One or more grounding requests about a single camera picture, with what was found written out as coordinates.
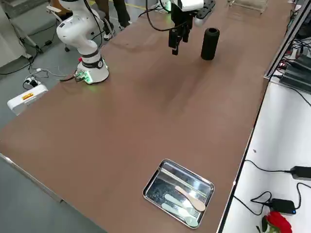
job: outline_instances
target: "red flower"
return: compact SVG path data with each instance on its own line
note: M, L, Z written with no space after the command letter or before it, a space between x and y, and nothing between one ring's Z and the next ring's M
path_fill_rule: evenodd
M266 219L271 225L279 228L281 233L292 233L292 226L279 212L271 211Z

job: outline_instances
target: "metal tray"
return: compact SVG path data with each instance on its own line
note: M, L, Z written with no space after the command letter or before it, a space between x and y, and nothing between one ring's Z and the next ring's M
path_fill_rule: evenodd
M170 216L176 218L178 221L182 222L189 228L198 228L206 209L203 212L200 212L198 216L194 216L198 222L198 225L196 227L192 227L186 223L185 218L176 214L172 214L171 212L168 212L161 207L163 203L166 203L180 213L184 211L182 209L185 209L185 207L188 212L189 210L191 211L193 206L185 196L175 190L175 186L180 186L191 196L203 202L207 207L215 189L214 185L210 181L202 178L192 171L189 171L177 163L169 159L165 159L161 162L143 190L143 196L145 199L159 207ZM184 208L168 201L165 198L166 194L169 194L180 201Z

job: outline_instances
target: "black cylinder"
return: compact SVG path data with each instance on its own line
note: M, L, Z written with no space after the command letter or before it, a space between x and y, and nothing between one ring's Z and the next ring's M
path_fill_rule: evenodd
M213 60L217 48L219 30L217 28L207 28L204 33L201 57L204 60Z

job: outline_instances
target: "white power strip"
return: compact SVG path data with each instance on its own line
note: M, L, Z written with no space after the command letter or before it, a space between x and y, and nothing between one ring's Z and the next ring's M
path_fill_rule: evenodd
M23 94L20 94L19 96L16 96L15 98L9 100L7 102L8 107L16 115L19 115L20 113L25 111L30 104L43 96L43 94L47 91L48 89L45 87L45 85L40 84L32 88L31 90L26 91Z

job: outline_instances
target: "table surface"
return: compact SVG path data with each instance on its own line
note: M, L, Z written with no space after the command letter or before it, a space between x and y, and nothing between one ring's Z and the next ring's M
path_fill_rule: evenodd
M311 102L311 95L302 94ZM246 159L267 170L289 170L294 166L311 166L310 115L310 106L298 93L279 84L269 83ZM250 200L265 191L270 191L273 198L292 200L297 207L298 182L311 185L311 181L295 180L290 174L281 172L263 172L250 162L245 162L235 196L255 213L260 213L261 205L251 203ZM295 215L284 217L291 224L294 233L309 233L311 190L302 185L299 189L301 207ZM266 195L260 201L268 198L269 195ZM268 212L269 208L265 207L263 213ZM233 199L223 232L256 232L255 227L261 225L260 221L260 217L251 214L241 203Z
M190 231L142 197L171 159L214 183L196 231L216 232L291 7L270 1L260 16L217 1L205 24L221 32L213 61L200 58L204 28L173 56L168 33L141 18L102 49L108 80L58 84L4 127L0 152L110 233Z

